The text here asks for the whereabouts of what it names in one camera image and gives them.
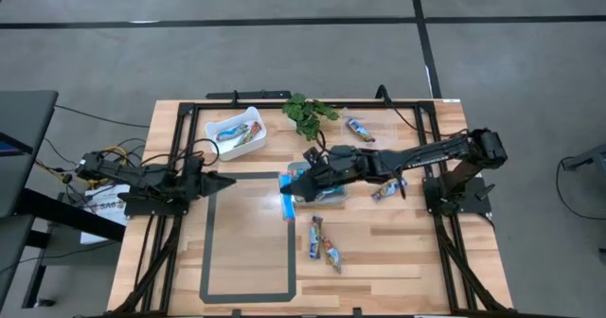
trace wooden table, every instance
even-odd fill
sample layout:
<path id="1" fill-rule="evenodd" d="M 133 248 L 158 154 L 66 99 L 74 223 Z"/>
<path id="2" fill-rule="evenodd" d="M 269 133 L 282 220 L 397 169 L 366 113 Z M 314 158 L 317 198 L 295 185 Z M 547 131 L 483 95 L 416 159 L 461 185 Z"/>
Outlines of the wooden table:
<path id="1" fill-rule="evenodd" d="M 179 102 L 161 100 L 156 103 L 144 158 L 169 152 Z M 197 102 L 217 103 L 221 100 Z M 467 127 L 460 102 L 435 100 L 435 105 L 442 133 L 454 133 Z M 205 136 L 206 122 L 221 121 L 242 111 L 201 111 L 196 137 Z M 368 127 L 373 134 L 379 136 L 375 148 L 403 150 L 419 145 L 417 132 L 406 126 L 393 110 L 354 111 L 377 123 Z M 219 172 L 283 171 L 291 162 L 303 160 L 302 151 L 314 143 L 306 142 L 304 137 L 296 135 L 280 110 L 260 110 L 260 113 L 268 131 L 267 145 L 235 160 L 218 162 L 208 169 Z M 401 113 L 411 123 L 415 123 L 411 110 L 401 109 Z M 424 118 L 424 121 L 425 128 L 429 128 L 428 119 Z M 357 138 L 347 130 L 344 131 L 341 124 L 342 122 L 322 124 L 328 145 L 360 146 Z M 186 144 L 186 135 L 187 129 L 184 129 L 182 147 Z M 432 141 L 431 135 L 427 135 L 427 138 L 429 142 Z M 208 158 L 213 157 L 209 146 L 204 142 L 197 145 L 195 150 L 204 150 Z M 450 161 L 449 168 L 455 164 L 456 161 Z M 392 196 L 374 203 L 369 196 L 376 186 L 356 183 L 348 186 L 349 196 L 340 209 L 297 209 L 296 295 L 290 302 L 205 304 L 200 299 L 208 199 L 192 203 L 182 226 L 169 315 L 231 314 L 232 309 L 241 309 L 242 314 L 257 315 L 351 314 L 356 307 L 362 308 L 364 314 L 448 313 L 434 222 L 425 210 L 421 188 L 423 176 L 422 168 L 404 172 L 409 183 L 405 201 L 400 196 Z M 342 274 L 336 274 L 324 260 L 318 262 L 309 258 L 309 229 L 313 214 L 324 217 L 325 233 L 342 254 Z M 250 215 L 251 220 L 255 218 L 255 213 L 247 212 L 245 215 Z M 473 214 L 460 215 L 459 218 L 470 266 L 493 296 L 503 305 L 511 307 L 508 285 L 492 228 Z M 138 217 L 128 223 L 108 309 L 122 303 L 133 289 L 148 219 L 149 217 Z M 165 236 L 170 227 L 168 222 Z M 153 232 L 150 233 L 150 241 L 152 239 Z M 148 243 L 143 271 L 150 259 L 151 245 Z M 460 275 L 454 264 L 453 270 L 459 306 L 465 307 Z M 266 278 L 270 281 L 273 276 L 268 274 Z M 164 271 L 160 270 L 156 277 L 152 309 L 159 307 L 163 279 Z M 242 280 L 241 284 L 244 288 L 255 287 L 245 281 Z"/>

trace artificial plant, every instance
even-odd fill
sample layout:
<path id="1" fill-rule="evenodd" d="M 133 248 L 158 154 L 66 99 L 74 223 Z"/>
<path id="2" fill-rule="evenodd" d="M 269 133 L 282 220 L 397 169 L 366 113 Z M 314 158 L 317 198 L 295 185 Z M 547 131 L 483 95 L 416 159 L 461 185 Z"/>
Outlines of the artificial plant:
<path id="1" fill-rule="evenodd" d="M 308 101 L 301 94 L 294 94 L 282 107 L 282 113 L 296 122 L 296 133 L 304 135 L 305 139 L 315 139 L 320 129 L 322 118 L 337 120 L 339 115 L 330 106 L 318 99 Z"/>

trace white bowl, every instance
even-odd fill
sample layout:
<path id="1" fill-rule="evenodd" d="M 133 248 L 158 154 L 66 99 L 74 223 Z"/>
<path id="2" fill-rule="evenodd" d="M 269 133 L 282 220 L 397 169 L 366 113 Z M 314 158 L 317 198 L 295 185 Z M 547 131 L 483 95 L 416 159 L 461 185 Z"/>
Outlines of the white bowl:
<path id="1" fill-rule="evenodd" d="M 240 138 L 242 138 L 241 135 L 223 142 L 217 142 L 216 138 L 218 133 L 234 128 L 240 124 L 247 124 L 250 127 L 254 122 L 258 122 L 258 124 L 261 126 L 261 131 L 255 135 L 252 141 L 237 148 L 234 148 L 234 146 L 238 143 L 238 141 L 240 141 Z M 250 151 L 260 149 L 267 143 L 267 130 L 265 129 L 265 124 L 263 124 L 263 120 L 261 119 L 261 115 L 258 113 L 257 108 L 252 106 L 246 109 L 246 111 L 241 115 L 236 115 L 235 117 L 231 117 L 218 123 L 206 123 L 205 131 L 206 137 L 217 143 L 220 152 L 219 159 L 222 161 L 229 161 Z M 212 147 L 212 150 L 213 152 L 217 153 L 214 146 Z"/>

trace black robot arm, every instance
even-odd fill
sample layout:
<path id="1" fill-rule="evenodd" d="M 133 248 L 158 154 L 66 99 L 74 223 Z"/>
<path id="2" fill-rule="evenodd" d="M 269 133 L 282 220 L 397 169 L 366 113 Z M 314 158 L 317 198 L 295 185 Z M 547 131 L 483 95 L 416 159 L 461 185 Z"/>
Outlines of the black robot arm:
<path id="1" fill-rule="evenodd" d="M 236 183 L 216 171 L 202 172 L 201 157 L 184 157 L 184 169 L 178 175 L 171 162 L 130 167 L 105 159 L 103 153 L 84 154 L 76 173 L 84 180 L 107 179 L 131 186 L 128 193 L 118 194 L 126 202 L 126 215 L 182 215 L 189 202 Z"/>
<path id="2" fill-rule="evenodd" d="M 326 155 L 311 148 L 303 156 L 312 167 L 280 191 L 304 197 L 306 201 L 313 201 L 327 188 L 357 181 L 382 184 L 410 168 L 459 159 L 462 162 L 454 170 L 440 176 L 443 193 L 448 196 L 461 192 L 483 168 L 499 168 L 508 158 L 498 133 L 488 129 L 460 133 L 444 141 L 408 150 L 334 146 Z"/>

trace candy bar wrapper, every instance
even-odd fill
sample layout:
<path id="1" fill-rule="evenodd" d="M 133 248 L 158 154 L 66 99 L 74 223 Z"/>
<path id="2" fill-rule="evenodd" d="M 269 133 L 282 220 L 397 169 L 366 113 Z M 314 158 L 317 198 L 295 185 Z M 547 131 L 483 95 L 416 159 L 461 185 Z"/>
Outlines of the candy bar wrapper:
<path id="1" fill-rule="evenodd" d="M 253 126 L 250 128 L 250 130 L 242 138 L 240 138 L 240 141 L 238 141 L 238 143 L 234 146 L 234 148 L 237 148 L 239 146 L 242 146 L 242 145 L 252 141 L 253 138 L 255 137 L 255 135 L 260 131 L 261 131 L 260 124 L 258 124 L 258 122 L 254 122 Z"/>
<path id="2" fill-rule="evenodd" d="M 217 142 L 223 142 L 228 139 L 236 138 L 239 135 L 246 133 L 247 131 L 248 125 L 240 124 L 237 127 L 219 132 L 219 134 L 217 134 Z"/>
<path id="3" fill-rule="evenodd" d="M 322 236 L 322 218 L 312 218 L 312 228 L 310 229 L 310 258 L 320 258 L 320 237 Z"/>
<path id="4" fill-rule="evenodd" d="M 356 133 L 365 142 L 374 142 L 375 141 L 375 139 L 370 135 L 370 132 L 368 132 L 362 126 L 362 124 L 358 123 L 358 121 L 356 121 L 355 119 L 350 118 L 346 124 L 348 125 L 348 128 L 350 128 L 354 133 Z"/>
<path id="5" fill-rule="evenodd" d="M 326 256 L 330 261 L 330 264 L 332 265 L 332 268 L 334 269 L 334 271 L 336 271 L 338 274 L 341 273 L 341 255 L 339 254 L 339 251 L 337 251 L 336 248 L 334 248 L 334 246 L 332 245 L 332 242 L 330 242 L 329 239 L 327 239 L 326 237 L 322 237 L 322 242 L 324 242 L 324 250 L 326 251 Z"/>
<path id="6" fill-rule="evenodd" d="M 377 189 L 377 191 L 372 193 L 372 195 L 370 196 L 374 201 L 378 201 L 395 194 L 396 191 L 400 190 L 401 186 L 408 186 L 406 180 L 404 180 L 404 178 L 402 177 L 400 183 L 397 179 L 394 178 L 382 184 L 381 187 L 379 187 L 379 189 Z"/>

